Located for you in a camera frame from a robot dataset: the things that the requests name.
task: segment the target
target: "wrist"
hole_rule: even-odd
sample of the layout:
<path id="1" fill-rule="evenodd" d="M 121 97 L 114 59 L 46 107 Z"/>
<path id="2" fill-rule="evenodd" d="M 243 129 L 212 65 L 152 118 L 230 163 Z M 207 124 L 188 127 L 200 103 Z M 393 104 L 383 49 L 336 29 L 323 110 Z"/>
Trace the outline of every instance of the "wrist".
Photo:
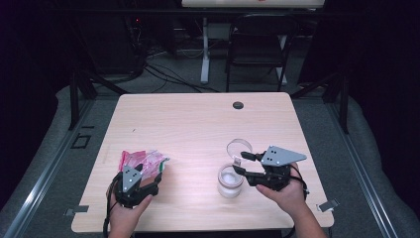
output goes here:
<path id="1" fill-rule="evenodd" d="M 309 206 L 306 203 L 304 203 L 302 205 L 299 205 L 298 207 L 295 207 L 295 209 L 291 210 L 288 214 L 296 223 L 296 221 L 298 220 L 305 219 L 308 216 L 311 216 L 312 211 L 311 209 L 309 209 Z"/>
<path id="2" fill-rule="evenodd" d="M 131 235 L 132 235 L 131 233 L 128 234 L 127 232 L 124 232 L 124 231 L 111 230 L 109 232 L 108 238 L 125 238 L 125 237 L 129 238 L 131 237 Z"/>

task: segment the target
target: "gray carpet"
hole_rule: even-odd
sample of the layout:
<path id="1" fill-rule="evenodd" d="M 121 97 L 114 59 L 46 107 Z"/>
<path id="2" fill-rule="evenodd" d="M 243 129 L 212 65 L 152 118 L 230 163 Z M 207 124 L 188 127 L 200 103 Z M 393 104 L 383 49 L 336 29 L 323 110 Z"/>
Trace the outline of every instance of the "gray carpet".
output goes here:
<path id="1" fill-rule="evenodd" d="M 293 46 L 289 67 L 286 71 L 288 82 L 282 88 L 283 91 L 290 93 L 298 89 L 296 80 L 309 43 L 308 40 L 299 39 Z M 224 91 L 225 53 L 223 43 L 214 47 L 211 55 L 210 82 L 205 85 L 206 87 Z M 167 54 L 148 59 L 149 64 L 160 68 L 165 73 L 175 76 L 170 71 L 172 70 L 187 82 L 199 86 L 202 86 L 199 83 L 201 61 L 202 56 L 196 51 L 179 52 L 176 59 Z M 232 85 L 233 91 L 275 91 L 275 85 L 270 85 L 275 81 L 275 74 L 265 75 L 266 70 L 249 72 L 238 69 L 233 74 L 233 80 L 243 82 L 244 73 L 252 75 L 252 77 L 245 79 L 247 84 Z M 254 78 L 262 78 L 268 84 L 256 84 Z M 165 83 L 164 80 L 157 79 L 147 71 L 135 80 L 122 82 L 118 85 L 134 93 L 196 92 L 195 89 L 186 85 Z M 79 202 L 118 99 L 115 93 L 104 86 L 99 84 L 95 84 L 95 86 L 100 95 L 92 103 L 80 98 L 80 103 L 85 103 L 85 108 L 89 108 L 86 112 L 87 116 L 82 118 L 74 134 L 68 139 L 68 147 L 62 153 L 62 164 L 59 165 L 54 180 L 31 217 L 28 227 L 25 227 L 23 237 L 102 237 L 101 234 L 73 233 L 70 229 L 72 217 L 63 215 L 68 208 L 74 207 Z M 335 125 L 336 118 L 329 111 L 330 105 L 322 103 L 319 98 L 320 92 L 322 89 L 310 93 L 304 99 L 293 100 L 293 104 L 327 197 L 329 199 L 337 198 L 341 203 L 333 213 L 335 217 L 335 224 L 332 227 L 333 236 L 382 237 L 368 201 L 355 176 L 348 148 L 342 139 L 340 129 Z M 45 166 L 56 157 L 61 142 L 68 137 L 66 130 L 70 119 L 68 88 L 61 91 L 57 97 L 59 107 L 52 126 L 21 184 L 1 211 L 0 236 L 6 234 Z M 380 155 L 377 152 L 374 138 L 363 113 L 353 100 L 350 102 L 349 130 L 349 137 L 366 166 L 368 176 L 381 197 L 398 236 L 420 237 L 419 221 L 414 213 L 395 195 L 386 176 L 381 171 Z M 86 148 L 71 149 L 77 135 L 90 138 Z M 82 141 L 78 140 L 73 148 L 80 146 L 78 143 L 83 145 Z"/>

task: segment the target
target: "wire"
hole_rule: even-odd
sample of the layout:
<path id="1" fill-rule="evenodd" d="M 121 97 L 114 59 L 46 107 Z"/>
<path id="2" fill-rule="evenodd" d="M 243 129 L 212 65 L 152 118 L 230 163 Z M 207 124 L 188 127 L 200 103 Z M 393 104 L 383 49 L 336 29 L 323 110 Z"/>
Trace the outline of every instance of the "wire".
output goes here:
<path id="1" fill-rule="evenodd" d="M 158 77 L 158 78 L 160 78 L 160 79 L 162 79 L 162 80 L 167 80 L 168 82 L 171 82 L 171 83 L 176 83 L 176 84 L 181 84 L 181 85 L 189 86 L 189 87 L 191 87 L 193 90 L 195 90 L 195 91 L 197 91 L 197 92 L 202 92 L 202 91 L 200 91 L 200 89 L 205 89 L 205 90 L 210 90 L 210 91 L 214 91 L 214 92 L 219 92 L 219 91 L 217 91 L 216 89 L 213 89 L 213 88 L 211 88 L 211 87 L 200 86 L 200 85 L 195 85 L 195 84 L 189 83 L 189 82 L 187 82 L 184 78 L 182 78 L 180 75 L 178 75 L 176 72 L 174 72 L 172 69 L 170 69 L 170 68 L 168 68 L 168 67 L 165 67 L 165 66 L 163 66 L 163 65 L 159 65 L 159 64 L 155 64 L 155 63 L 154 63 L 154 64 L 148 64 L 148 67 L 149 67 L 150 69 L 154 70 L 155 72 L 157 72 L 157 73 L 160 73 L 160 74 L 164 75 L 165 77 L 168 77 L 168 78 L 173 79 L 174 81 L 173 81 L 173 80 L 169 80 L 169 79 L 165 79 L 165 78 L 161 78 L 161 77 L 157 76 L 155 73 L 152 73 L 149 69 L 145 68 L 145 70 L 146 70 L 146 71 L 148 71 L 148 72 L 149 72 L 149 73 L 151 73 L 152 75 L 154 75 L 154 76 L 156 76 L 156 77 Z M 166 69 L 166 70 L 170 71 L 170 72 L 171 72 L 171 73 L 173 73 L 176 77 L 166 74 L 166 73 L 165 73 L 165 72 L 163 72 L 162 70 L 158 69 L 158 67 L 162 67 L 162 68 L 164 68 L 164 69 Z"/>

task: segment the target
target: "black cable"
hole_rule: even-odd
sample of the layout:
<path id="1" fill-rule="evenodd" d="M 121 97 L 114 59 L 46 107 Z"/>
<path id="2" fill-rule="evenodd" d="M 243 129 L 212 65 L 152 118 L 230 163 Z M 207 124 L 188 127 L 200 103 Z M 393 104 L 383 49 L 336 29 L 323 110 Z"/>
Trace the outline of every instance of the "black cable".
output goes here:
<path id="1" fill-rule="evenodd" d="M 300 171 L 293 165 L 290 165 L 295 171 L 297 171 L 297 173 L 299 174 L 299 178 L 298 177 L 294 177 L 294 176 L 288 176 L 290 179 L 295 179 L 298 180 L 302 183 L 303 185 L 303 198 L 306 200 L 306 196 L 309 194 L 308 191 L 308 186 L 306 185 L 306 182 L 303 180 L 302 174 L 300 173 Z M 294 233 L 296 232 L 296 226 L 293 225 L 293 228 L 291 228 L 291 230 L 289 231 L 289 233 L 284 236 L 283 238 L 290 238 Z"/>
<path id="2" fill-rule="evenodd" d="M 184 78 L 182 78 L 180 75 L 176 74 L 176 72 L 174 72 L 172 69 L 170 69 L 170 68 L 168 68 L 168 67 L 165 67 L 165 66 L 163 66 L 163 65 L 159 65 L 159 64 L 154 63 L 154 64 L 148 64 L 148 66 L 149 66 L 150 68 L 152 68 L 153 70 L 156 70 L 157 72 L 159 72 L 159 73 L 161 73 L 161 74 L 163 74 L 163 75 L 166 75 L 166 76 L 168 76 L 168 77 L 170 77 L 170 78 L 172 78 L 172 79 L 174 79 L 174 80 L 180 81 L 180 82 L 181 82 L 181 84 L 184 84 L 184 85 L 187 85 L 187 86 L 189 86 L 189 87 L 192 87 L 194 90 L 196 90 L 196 91 L 198 91 L 198 92 L 201 92 L 201 91 L 200 91 L 200 90 L 198 90 L 197 88 L 200 88 L 200 89 L 205 89 L 205 90 L 210 90 L 210 91 L 214 91 L 214 92 L 219 92 L 218 90 L 213 89 L 213 88 L 211 88 L 211 87 L 200 86 L 200 85 L 195 85 L 195 84 L 189 83 L 189 82 L 187 82 Z M 156 68 L 156 66 L 158 66 L 158 67 L 162 67 L 162 68 L 164 68 L 164 69 L 166 69 L 166 70 L 170 71 L 170 72 L 171 72 L 171 73 L 173 73 L 175 76 L 177 76 L 177 78 L 176 78 L 176 77 L 173 77 L 173 76 L 171 76 L 171 75 L 167 75 L 167 74 L 166 74 L 166 73 L 164 73 L 163 71 L 161 71 L 161 70 L 159 70 L 158 68 Z"/>
<path id="3" fill-rule="evenodd" d="M 118 181 L 118 179 L 120 178 L 122 176 L 122 173 L 121 172 L 119 172 L 113 179 L 112 179 L 112 182 L 111 182 L 111 184 L 109 184 L 109 187 L 108 187 L 108 194 L 107 194 L 107 200 L 106 200 L 106 217 L 105 217 L 105 220 L 104 220 L 104 225 L 103 225 L 103 229 L 102 229 L 102 233 L 103 233 L 103 236 L 105 237 L 105 238 L 107 238 L 108 237 L 108 225 L 109 225 L 109 221 L 110 221 L 110 217 L 111 217 L 111 210 L 112 210 L 112 208 L 114 208 L 114 206 L 118 203 L 117 201 L 112 205 L 112 206 L 110 206 L 110 202 L 111 202 L 111 195 L 112 195 L 112 192 L 114 192 L 114 186 L 115 186 L 115 183 L 117 183 L 117 181 Z"/>
<path id="4" fill-rule="evenodd" d="M 162 80 L 167 80 L 168 82 L 171 82 L 171 83 L 176 83 L 176 84 L 186 85 L 186 86 L 191 87 L 192 89 L 194 89 L 194 90 L 195 90 L 195 91 L 197 91 L 197 92 L 201 92 L 199 89 L 197 89 L 197 88 L 196 88 L 196 87 L 194 87 L 193 85 L 190 85 L 190 84 L 186 83 L 185 81 L 179 80 L 179 79 L 177 79 L 177 78 L 175 78 L 175 77 L 173 77 L 173 76 L 167 75 L 166 73 L 162 72 L 161 70 L 159 70 L 159 69 L 157 69 L 157 68 L 155 68 L 155 67 L 153 67 L 153 66 L 151 66 L 151 65 L 149 65 L 149 68 L 153 69 L 154 71 L 156 71 L 156 72 L 158 72 L 158 73 L 160 73 L 160 74 L 162 74 L 162 75 L 164 75 L 164 76 L 166 76 L 166 77 L 172 78 L 172 79 L 174 79 L 174 80 L 176 80 L 176 81 L 171 81 L 171 80 L 169 80 L 169 79 L 163 79 L 163 78 L 161 78 L 161 77 L 157 76 L 156 74 L 152 73 L 152 72 L 151 72 L 151 71 L 149 71 L 148 69 L 146 69 L 146 71 L 148 71 L 148 72 L 149 72 L 149 73 L 151 73 L 152 75 L 154 75 L 154 76 L 156 76 L 156 77 L 158 77 L 158 78 L 160 78 L 160 79 L 162 79 Z"/>

